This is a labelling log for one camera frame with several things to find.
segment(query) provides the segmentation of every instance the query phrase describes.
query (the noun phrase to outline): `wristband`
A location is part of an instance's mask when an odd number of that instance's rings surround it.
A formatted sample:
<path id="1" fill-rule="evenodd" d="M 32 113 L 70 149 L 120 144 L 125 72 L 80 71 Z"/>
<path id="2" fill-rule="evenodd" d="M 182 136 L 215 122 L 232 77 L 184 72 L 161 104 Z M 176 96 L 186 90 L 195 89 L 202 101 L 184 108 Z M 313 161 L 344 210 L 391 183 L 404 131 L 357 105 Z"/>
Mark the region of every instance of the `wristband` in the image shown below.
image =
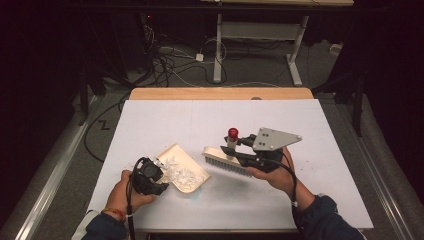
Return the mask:
<path id="1" fill-rule="evenodd" d="M 102 212 L 113 212 L 121 217 L 121 222 L 125 222 L 126 220 L 125 214 L 123 214 L 121 211 L 119 211 L 116 208 L 105 208 L 102 210 Z"/>

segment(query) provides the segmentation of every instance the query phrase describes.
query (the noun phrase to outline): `person's right hand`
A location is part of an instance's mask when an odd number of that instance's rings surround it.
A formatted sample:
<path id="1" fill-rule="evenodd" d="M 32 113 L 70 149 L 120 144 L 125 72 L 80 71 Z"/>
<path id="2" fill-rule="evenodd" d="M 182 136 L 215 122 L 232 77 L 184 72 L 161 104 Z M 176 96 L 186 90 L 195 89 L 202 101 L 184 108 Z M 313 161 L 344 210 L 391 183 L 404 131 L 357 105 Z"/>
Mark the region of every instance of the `person's right hand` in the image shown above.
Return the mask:
<path id="1" fill-rule="evenodd" d="M 287 147 L 283 147 L 283 153 L 285 156 L 281 162 L 294 172 L 293 159 Z M 292 195 L 293 177 L 286 169 L 279 167 L 270 173 L 262 172 L 254 167 L 247 167 L 246 170 L 255 178 L 267 180 L 271 186 L 284 191 L 289 196 Z"/>

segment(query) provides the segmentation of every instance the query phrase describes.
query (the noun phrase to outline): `white stand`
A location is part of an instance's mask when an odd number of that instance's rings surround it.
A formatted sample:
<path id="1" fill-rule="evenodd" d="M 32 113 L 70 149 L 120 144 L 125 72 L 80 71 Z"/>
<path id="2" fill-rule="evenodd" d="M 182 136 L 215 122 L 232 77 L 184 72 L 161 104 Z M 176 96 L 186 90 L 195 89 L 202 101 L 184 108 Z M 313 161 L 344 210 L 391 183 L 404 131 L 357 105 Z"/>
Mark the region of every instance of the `white stand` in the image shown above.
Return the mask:
<path id="1" fill-rule="evenodd" d="M 252 23 L 252 22 L 223 22 L 222 14 L 218 14 L 216 33 L 216 57 L 213 81 L 221 82 L 222 52 L 221 40 L 225 38 L 249 38 L 270 40 L 295 40 L 293 51 L 287 54 L 287 64 L 295 86 L 302 86 L 296 67 L 296 56 L 305 33 L 308 16 L 302 18 L 300 24 Z"/>

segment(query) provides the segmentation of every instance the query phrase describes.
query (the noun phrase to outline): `brush bristles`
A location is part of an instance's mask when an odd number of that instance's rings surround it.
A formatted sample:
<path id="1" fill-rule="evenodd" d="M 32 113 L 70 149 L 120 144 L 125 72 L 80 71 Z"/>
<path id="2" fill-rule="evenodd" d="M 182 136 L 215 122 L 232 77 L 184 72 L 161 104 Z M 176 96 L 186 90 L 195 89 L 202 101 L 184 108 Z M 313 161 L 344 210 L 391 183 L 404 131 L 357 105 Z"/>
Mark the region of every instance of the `brush bristles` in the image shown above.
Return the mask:
<path id="1" fill-rule="evenodd" d="M 222 168 L 222 169 L 224 169 L 224 170 L 227 170 L 227 171 L 230 171 L 230 172 L 235 172 L 235 173 L 238 173 L 238 174 L 241 174 L 241 175 L 245 175 L 245 176 L 248 176 L 248 177 L 251 177 L 251 176 L 252 176 L 252 175 L 251 175 L 248 171 L 246 171 L 246 169 L 245 169 L 244 167 L 242 167 L 242 166 L 240 166 L 240 167 L 236 167 L 236 166 L 230 165 L 230 164 L 228 164 L 228 163 L 225 163 L 225 162 L 222 162 L 222 161 L 220 161 L 220 160 L 213 159 L 213 158 L 210 158 L 210 157 L 205 157 L 205 159 L 206 159 L 206 162 L 207 162 L 207 163 L 209 163 L 209 164 L 211 164 L 211 165 L 213 165 L 213 166 L 217 166 L 217 167 L 219 167 L 219 168 Z"/>

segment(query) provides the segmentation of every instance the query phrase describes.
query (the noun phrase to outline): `floor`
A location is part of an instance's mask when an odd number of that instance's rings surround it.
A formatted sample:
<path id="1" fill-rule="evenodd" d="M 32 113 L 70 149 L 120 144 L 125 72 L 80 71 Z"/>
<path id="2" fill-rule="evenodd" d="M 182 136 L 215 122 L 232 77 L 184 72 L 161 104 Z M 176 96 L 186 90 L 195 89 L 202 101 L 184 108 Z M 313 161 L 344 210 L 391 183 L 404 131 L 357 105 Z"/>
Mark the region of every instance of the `floor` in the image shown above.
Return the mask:
<path id="1" fill-rule="evenodd" d="M 330 46 L 331 43 L 325 41 L 312 47 L 301 46 L 296 64 L 304 87 L 313 88 L 326 82 L 337 60 L 336 56 L 329 54 Z M 290 52 L 291 47 L 289 42 L 228 42 L 227 57 L 223 61 L 225 80 L 217 85 L 211 83 L 211 64 L 189 64 L 193 62 L 192 58 L 199 49 L 168 43 L 160 49 L 161 57 L 166 63 L 155 62 L 155 74 L 139 85 L 293 87 L 284 60 L 285 53 Z M 213 55 L 208 53 L 204 62 L 212 62 L 213 59 Z M 172 69 L 173 74 L 169 73 L 167 77 L 163 73 L 163 66 Z M 137 79 L 142 74 L 133 69 L 129 72 L 130 80 Z M 129 93 L 128 89 L 110 79 L 105 79 L 105 86 L 105 96 L 91 98 L 90 115 L 83 126 L 78 125 L 81 115 L 76 99 L 77 111 L 74 118 L 40 166 L 13 216 L 3 227 L 0 239 L 69 239 L 72 236 L 87 211 L 102 167 L 101 160 L 107 154 L 119 120 L 119 107 L 123 105 L 120 102 Z M 367 239 L 422 238 L 422 205 L 416 204 L 413 190 L 385 144 L 366 98 L 361 121 L 364 136 L 358 138 L 350 125 L 352 109 L 349 104 L 335 104 L 332 94 L 319 94 L 315 97 L 320 99 L 374 223 L 374 229 L 364 231 Z M 104 120 L 102 126 L 98 120 Z M 42 207 L 35 206 L 38 202 L 43 203 Z M 162 236 L 163 239 L 179 237 L 181 236 Z"/>

